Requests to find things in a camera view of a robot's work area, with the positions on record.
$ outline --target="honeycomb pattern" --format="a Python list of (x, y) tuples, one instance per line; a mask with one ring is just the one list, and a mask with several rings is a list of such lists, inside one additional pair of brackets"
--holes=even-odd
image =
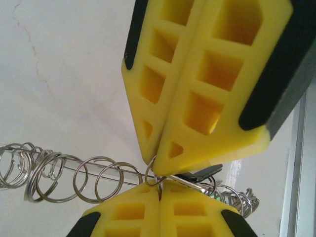
[[(269, 132), (264, 127), (243, 131), (238, 119), (291, 12), (287, 0), (205, 2), (161, 137), (153, 167), (157, 175), (266, 149)], [(182, 152), (174, 153), (173, 144)]]
[(233, 237), (221, 216), (221, 211), (226, 208), (238, 213), (231, 206), (175, 181), (164, 181), (160, 201), (160, 236)]
[(156, 188), (141, 184), (86, 211), (101, 213), (91, 237), (159, 237)]
[[(122, 68), (146, 163), (157, 153), (166, 111), (204, 3), (205, 0), (149, 0), (133, 68), (130, 71)], [(179, 147), (173, 146), (171, 157), (181, 154)]]

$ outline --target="rectangular hole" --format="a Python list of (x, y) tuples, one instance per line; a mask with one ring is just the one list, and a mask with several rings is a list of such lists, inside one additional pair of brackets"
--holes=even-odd
[(147, 100), (156, 104), (159, 101), (165, 76), (145, 66), (140, 81), (140, 93)]
[(231, 91), (242, 68), (243, 61), (215, 52), (203, 56), (197, 79)]
[(211, 134), (220, 118), (224, 105), (194, 92), (190, 93), (185, 124), (195, 131)]
[(168, 63), (172, 62), (179, 37), (166, 32), (154, 30), (149, 53)]
[(213, 237), (214, 232), (211, 229), (211, 224), (178, 224), (177, 237)]
[(186, 26), (194, 0), (165, 0), (160, 17)]
[(113, 220), (142, 220), (145, 216), (145, 205), (125, 203), (115, 207)]
[(173, 212), (175, 216), (206, 216), (203, 205), (197, 202), (176, 202)]
[(124, 227), (121, 228), (111, 228), (106, 229), (105, 231), (106, 237), (140, 237), (140, 228), (135, 229), (124, 229)]
[(252, 45), (262, 21), (262, 11), (257, 0), (225, 0), (212, 35)]

